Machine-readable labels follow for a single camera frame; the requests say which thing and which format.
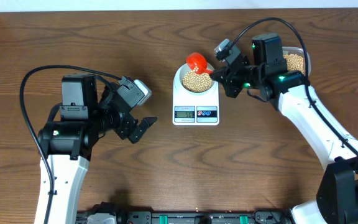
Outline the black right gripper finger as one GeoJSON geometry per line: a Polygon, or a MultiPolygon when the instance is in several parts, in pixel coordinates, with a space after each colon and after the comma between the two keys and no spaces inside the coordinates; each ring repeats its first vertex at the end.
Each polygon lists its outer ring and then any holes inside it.
{"type": "Polygon", "coordinates": [[[215,69],[210,73],[210,78],[218,83],[227,83],[231,81],[231,69],[229,67],[222,67],[215,69]]]}
{"type": "Polygon", "coordinates": [[[236,98],[243,89],[243,83],[235,80],[223,81],[222,86],[226,96],[230,98],[236,98]]]}

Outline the red measuring scoop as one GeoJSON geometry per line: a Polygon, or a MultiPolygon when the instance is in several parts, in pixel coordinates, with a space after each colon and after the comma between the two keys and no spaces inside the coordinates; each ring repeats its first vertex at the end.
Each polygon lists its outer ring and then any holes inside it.
{"type": "Polygon", "coordinates": [[[206,59],[198,52],[189,54],[186,57],[186,64],[198,75],[201,75],[202,73],[211,74],[213,72],[208,68],[206,59]]]}

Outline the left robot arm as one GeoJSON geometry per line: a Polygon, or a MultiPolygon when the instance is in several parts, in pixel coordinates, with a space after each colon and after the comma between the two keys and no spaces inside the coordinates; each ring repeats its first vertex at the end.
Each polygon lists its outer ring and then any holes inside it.
{"type": "Polygon", "coordinates": [[[36,223],[75,222],[93,146],[109,131],[137,143],[157,118],[138,120],[130,112],[151,94],[142,81],[129,77],[117,83],[90,73],[62,78],[62,102],[51,109],[38,135],[48,164],[40,166],[36,223]]]}

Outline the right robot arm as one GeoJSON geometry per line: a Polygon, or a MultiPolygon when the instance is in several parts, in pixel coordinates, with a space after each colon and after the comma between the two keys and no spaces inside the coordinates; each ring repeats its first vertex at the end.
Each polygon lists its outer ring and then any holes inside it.
{"type": "Polygon", "coordinates": [[[246,89],[260,90],[300,131],[317,155],[324,175],[315,200],[293,207],[294,223],[358,223],[358,140],[347,132],[319,100],[299,69],[287,67],[278,34],[252,38],[254,64],[228,39],[214,50],[226,66],[212,72],[228,97],[246,89]]]}

